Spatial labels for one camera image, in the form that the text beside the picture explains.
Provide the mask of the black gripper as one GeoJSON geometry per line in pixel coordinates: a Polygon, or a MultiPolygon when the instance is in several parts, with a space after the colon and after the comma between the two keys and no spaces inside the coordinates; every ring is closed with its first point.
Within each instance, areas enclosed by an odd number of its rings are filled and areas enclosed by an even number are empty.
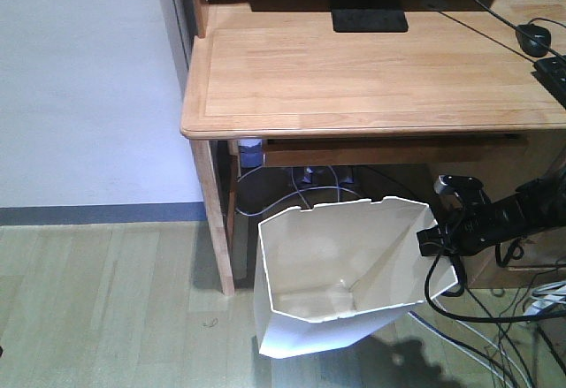
{"type": "Polygon", "coordinates": [[[453,209],[439,227],[417,232],[421,256],[473,256],[500,243],[498,208],[484,204],[453,209]]]}

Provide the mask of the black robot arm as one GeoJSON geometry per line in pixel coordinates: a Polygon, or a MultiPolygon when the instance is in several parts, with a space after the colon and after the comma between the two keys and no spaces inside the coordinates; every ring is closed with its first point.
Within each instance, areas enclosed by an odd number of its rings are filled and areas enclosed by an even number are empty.
{"type": "Polygon", "coordinates": [[[473,256],[488,247],[565,226],[565,170],[534,179],[492,202],[471,176],[440,175],[434,190],[454,195],[462,207],[445,226],[417,233],[420,254],[473,256]]]}

